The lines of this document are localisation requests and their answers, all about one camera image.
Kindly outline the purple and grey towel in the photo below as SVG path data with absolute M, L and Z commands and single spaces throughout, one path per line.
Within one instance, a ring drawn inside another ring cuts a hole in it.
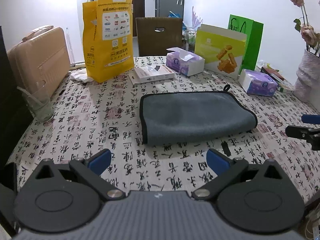
M 250 131 L 257 116 L 229 92 L 146 94 L 139 103 L 142 142 L 149 146 L 197 142 Z

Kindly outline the white textured vase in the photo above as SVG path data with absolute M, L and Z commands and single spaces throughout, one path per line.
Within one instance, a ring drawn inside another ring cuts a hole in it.
M 312 89 L 319 84 L 319 57 L 304 50 L 296 75 L 293 94 L 300 101 L 308 102 Z

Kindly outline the calligraphy print tablecloth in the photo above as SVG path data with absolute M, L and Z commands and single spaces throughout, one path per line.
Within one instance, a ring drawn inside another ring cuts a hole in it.
M 256 129 L 193 144 L 143 145 L 141 96 L 222 90 L 225 85 L 230 85 L 237 100 L 257 115 Z M 112 162 L 102 177 L 117 188 L 191 192 L 214 179 L 206 153 L 210 148 L 221 151 L 226 142 L 232 158 L 243 157 L 253 164 L 276 159 L 305 201 L 319 190 L 319 152 L 304 140 L 285 134 L 287 126 L 301 126 L 302 115 L 316 114 L 316 110 L 290 94 L 276 92 L 271 98 L 248 95 L 235 79 L 209 71 L 136 86 L 122 74 L 101 84 L 83 84 L 67 77 L 52 104 L 53 118 L 44 124 L 33 121 L 10 157 L 17 165 L 18 186 L 23 186 L 43 159 L 65 164 L 107 148 L 112 152 Z

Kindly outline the purple tissue pack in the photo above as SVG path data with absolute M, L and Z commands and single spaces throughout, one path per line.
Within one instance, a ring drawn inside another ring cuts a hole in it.
M 269 75 L 249 69 L 243 69 L 239 83 L 247 94 L 272 97 L 278 84 Z

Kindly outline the clear drinking glass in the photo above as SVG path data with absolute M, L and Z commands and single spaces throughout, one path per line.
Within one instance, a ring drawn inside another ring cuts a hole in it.
M 27 88 L 17 86 L 22 92 L 29 110 L 39 122 L 47 122 L 53 117 L 53 107 L 44 80 L 37 81 Z

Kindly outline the crumpled white tissue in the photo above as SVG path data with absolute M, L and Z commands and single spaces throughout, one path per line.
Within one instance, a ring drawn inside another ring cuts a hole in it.
M 70 77 L 71 80 L 80 81 L 83 83 L 88 83 L 94 81 L 92 77 L 87 75 L 87 70 L 85 68 L 76 69 L 71 71 Z

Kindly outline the open purple tissue box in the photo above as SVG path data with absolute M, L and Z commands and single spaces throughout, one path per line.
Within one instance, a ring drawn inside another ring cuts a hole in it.
M 167 67 L 179 74 L 190 77 L 204 71 L 205 59 L 201 56 L 178 47 L 168 48 L 167 51 Z

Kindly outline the white flat box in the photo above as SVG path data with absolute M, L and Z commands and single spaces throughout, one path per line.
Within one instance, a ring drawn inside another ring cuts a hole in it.
M 175 76 L 175 72 L 173 72 L 164 64 L 137 67 L 129 73 L 129 78 L 133 85 L 160 80 L 174 79 Z

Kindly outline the yellow-green snack gift bag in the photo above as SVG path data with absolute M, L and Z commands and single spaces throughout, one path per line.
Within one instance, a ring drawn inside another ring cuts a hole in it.
M 236 79 L 245 55 L 247 35 L 202 24 L 196 33 L 195 54 L 204 58 L 204 68 Z

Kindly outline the green paper bag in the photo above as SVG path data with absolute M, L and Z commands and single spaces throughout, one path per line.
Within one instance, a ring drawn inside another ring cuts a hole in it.
M 230 15 L 228 29 L 247 35 L 242 69 L 255 70 L 264 25 L 260 22 L 241 16 Z

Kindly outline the beige suitcase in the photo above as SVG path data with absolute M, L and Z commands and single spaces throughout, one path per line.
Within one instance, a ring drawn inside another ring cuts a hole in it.
M 64 31 L 52 25 L 32 30 L 7 51 L 7 56 L 19 87 L 34 93 L 36 83 L 44 81 L 49 96 L 54 94 L 71 66 Z

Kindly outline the yellow paper bag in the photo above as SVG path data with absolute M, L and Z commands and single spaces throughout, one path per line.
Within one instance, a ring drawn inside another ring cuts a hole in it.
M 87 75 L 98 83 L 135 66 L 132 9 L 132 0 L 97 0 L 82 4 L 82 45 Z

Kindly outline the brown chair back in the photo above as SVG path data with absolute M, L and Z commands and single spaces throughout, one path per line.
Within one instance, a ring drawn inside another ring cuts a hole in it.
M 164 56 L 167 49 L 183 47 L 183 20 L 175 17 L 137 17 L 140 56 Z

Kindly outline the purple feather decoration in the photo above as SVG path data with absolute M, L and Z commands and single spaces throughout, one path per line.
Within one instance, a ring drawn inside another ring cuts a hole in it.
M 192 7 L 192 17 L 191 17 L 191 26 L 193 30 L 197 30 L 201 24 L 203 23 L 203 19 L 197 16 L 194 7 Z

